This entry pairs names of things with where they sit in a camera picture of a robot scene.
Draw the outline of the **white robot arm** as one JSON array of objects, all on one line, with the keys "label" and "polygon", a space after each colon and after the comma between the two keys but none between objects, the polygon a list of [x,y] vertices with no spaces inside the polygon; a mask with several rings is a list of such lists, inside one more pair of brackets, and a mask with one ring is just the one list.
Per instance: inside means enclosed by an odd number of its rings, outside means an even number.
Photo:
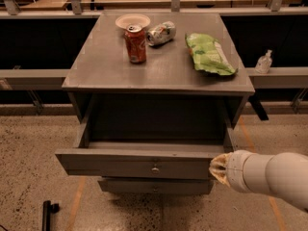
[{"label": "white robot arm", "polygon": [[239,193],[280,198],[308,212],[308,157],[285,152],[263,155],[238,150],[220,154],[209,166],[221,183]]}]

